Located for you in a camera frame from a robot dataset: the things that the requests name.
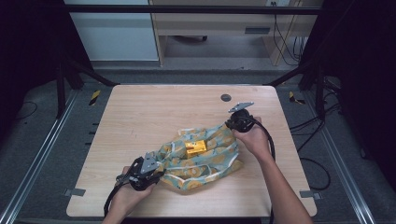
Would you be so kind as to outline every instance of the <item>human hand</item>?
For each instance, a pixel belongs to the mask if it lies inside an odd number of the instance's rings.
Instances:
[[[254,119],[259,123],[262,123],[262,118],[254,117]],[[241,140],[245,144],[247,150],[256,158],[271,156],[268,145],[268,136],[259,125],[255,124],[247,133],[240,133],[233,129],[233,135],[237,139]]]
[[[129,168],[129,166],[125,166],[122,173],[126,174]],[[156,184],[152,184],[141,191],[135,190],[130,184],[122,186],[114,195],[103,223],[121,223],[132,213],[137,204],[150,195],[155,186]]]

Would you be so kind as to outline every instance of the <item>yellow box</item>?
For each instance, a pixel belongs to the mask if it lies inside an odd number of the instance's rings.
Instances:
[[[187,142],[185,144],[187,149],[187,159],[206,152],[206,145],[204,140]]]

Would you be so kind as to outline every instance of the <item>table surface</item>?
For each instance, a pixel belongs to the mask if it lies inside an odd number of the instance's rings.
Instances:
[[[231,95],[229,102],[220,99]],[[247,110],[262,118],[272,135],[276,163],[295,193],[309,190],[303,167],[276,90],[268,86],[119,85],[107,102],[91,149],[67,207],[71,217],[102,217],[106,198],[123,166],[146,152],[156,151],[184,128],[223,123],[237,103],[254,102]],[[239,142],[238,160],[244,166],[214,182],[182,191],[160,181],[132,217],[269,217],[271,202],[260,165]],[[313,216],[312,198],[300,198]]]

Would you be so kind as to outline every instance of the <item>patterned cloth bag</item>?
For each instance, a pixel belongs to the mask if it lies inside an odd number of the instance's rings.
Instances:
[[[193,189],[220,179],[242,167],[238,145],[225,124],[208,129],[179,130],[179,136],[155,153],[160,169],[166,172],[161,181],[178,189]],[[188,156],[186,143],[205,141],[206,151]]]

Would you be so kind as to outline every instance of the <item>person's left hand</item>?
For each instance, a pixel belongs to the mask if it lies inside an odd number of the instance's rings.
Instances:
[[[129,166],[122,170],[126,174]],[[143,199],[148,197],[156,184],[148,186],[145,190],[137,191],[130,184],[126,184],[114,195],[110,209],[103,223],[121,223]]]

